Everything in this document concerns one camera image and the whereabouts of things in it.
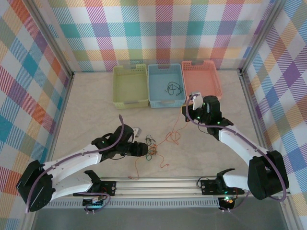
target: plaid wall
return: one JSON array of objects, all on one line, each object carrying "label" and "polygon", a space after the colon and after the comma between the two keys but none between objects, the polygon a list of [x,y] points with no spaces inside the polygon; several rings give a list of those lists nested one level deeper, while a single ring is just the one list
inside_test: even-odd
[{"label": "plaid wall", "polygon": [[76,71],[211,59],[237,69],[274,0],[35,0]]},{"label": "plaid wall", "polygon": [[0,230],[19,224],[15,185],[45,160],[68,82],[22,0],[0,0]]},{"label": "plaid wall", "polygon": [[283,154],[290,191],[307,229],[307,1],[288,0],[248,69],[270,149]]}]

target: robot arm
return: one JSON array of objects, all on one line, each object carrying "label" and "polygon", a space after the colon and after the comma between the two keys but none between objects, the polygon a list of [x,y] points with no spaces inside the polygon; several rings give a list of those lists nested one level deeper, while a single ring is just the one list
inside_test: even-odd
[{"label": "robot arm", "polygon": [[139,128],[132,129],[122,121],[122,126],[114,133],[96,138],[78,152],[44,164],[31,162],[16,185],[28,211],[38,211],[51,200],[73,193],[101,193],[106,185],[93,171],[76,172],[116,154],[122,157],[146,155],[148,146],[135,141],[140,132]]},{"label": "robot arm", "polygon": [[270,152],[260,147],[241,134],[231,121],[222,117],[217,97],[202,98],[197,92],[187,104],[191,99],[194,103],[182,110],[186,121],[195,123],[194,120],[197,120],[199,123],[196,125],[207,127],[210,135],[228,145],[248,165],[248,170],[238,168],[219,172],[215,180],[218,190],[224,193],[229,188],[241,188],[251,191],[259,200],[280,191],[285,194],[289,181],[282,155],[278,151]]}]

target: white table surface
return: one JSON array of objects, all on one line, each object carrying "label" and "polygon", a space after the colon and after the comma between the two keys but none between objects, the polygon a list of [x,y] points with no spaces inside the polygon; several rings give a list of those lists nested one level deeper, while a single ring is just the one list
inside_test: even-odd
[{"label": "white table surface", "polygon": [[[236,70],[218,71],[223,97],[220,100],[223,117],[232,121],[251,140],[257,141]],[[159,143],[170,132],[181,108],[135,108],[117,110],[112,103],[112,73],[77,73],[65,111],[53,159],[66,156],[87,146],[97,137],[114,132],[120,125],[122,114],[125,124],[142,129],[138,142],[144,142],[147,134]],[[175,130],[185,125],[181,115]],[[154,156],[137,161],[140,177],[213,176],[228,168],[246,167],[243,160],[229,147],[214,137],[201,133],[189,123],[180,131],[179,145],[164,142],[158,152],[168,167],[160,168],[162,158]],[[135,157],[119,161],[106,160],[87,169],[100,177],[136,176]]]}]

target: pink basket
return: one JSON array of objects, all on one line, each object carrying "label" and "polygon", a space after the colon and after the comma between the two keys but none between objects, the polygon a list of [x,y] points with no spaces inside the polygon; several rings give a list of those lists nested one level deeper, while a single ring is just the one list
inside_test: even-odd
[{"label": "pink basket", "polygon": [[182,73],[187,97],[192,92],[199,91],[204,96],[222,97],[221,83],[213,61],[192,64],[192,61],[182,62]]}]

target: blue basket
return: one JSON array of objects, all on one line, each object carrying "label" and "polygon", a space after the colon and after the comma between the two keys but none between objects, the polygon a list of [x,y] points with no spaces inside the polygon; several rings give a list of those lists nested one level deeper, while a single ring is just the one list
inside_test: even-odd
[{"label": "blue basket", "polygon": [[[175,82],[182,87],[180,90],[166,90],[170,82]],[[186,100],[184,81],[180,64],[148,65],[149,102],[151,108],[181,107]]]}]

